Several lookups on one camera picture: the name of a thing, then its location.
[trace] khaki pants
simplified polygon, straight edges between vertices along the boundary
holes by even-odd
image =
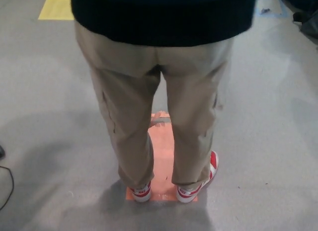
[[[175,142],[172,182],[194,188],[206,181],[217,87],[233,40],[195,47],[148,47],[111,41],[77,22],[75,29],[123,182],[140,188],[154,176],[148,128],[161,73]]]

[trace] concrete floor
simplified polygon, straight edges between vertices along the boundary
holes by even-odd
[[[197,203],[140,205],[124,199],[73,23],[38,21],[43,2],[0,0],[0,165],[16,182],[0,231],[318,230],[317,45],[289,16],[257,16],[236,40],[213,184]],[[0,204],[9,191],[0,170]]]

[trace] dark sweater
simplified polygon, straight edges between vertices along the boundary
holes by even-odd
[[[255,0],[71,0],[75,19],[113,41],[147,46],[196,46],[251,27]]]

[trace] sneaker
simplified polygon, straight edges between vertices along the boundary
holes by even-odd
[[[137,202],[146,202],[151,198],[151,182],[146,184],[143,188],[141,189],[132,189],[130,188],[131,193],[134,197],[134,199]]]
[[[194,198],[198,195],[200,190],[214,178],[215,174],[217,173],[218,167],[219,167],[218,154],[216,152],[212,152],[211,153],[211,165],[210,165],[210,168],[211,168],[210,178],[207,181],[203,182],[198,188],[194,188],[191,190],[187,190],[187,189],[183,189],[181,187],[178,187],[177,188],[177,199],[182,203],[189,203],[192,200],[194,200]]]

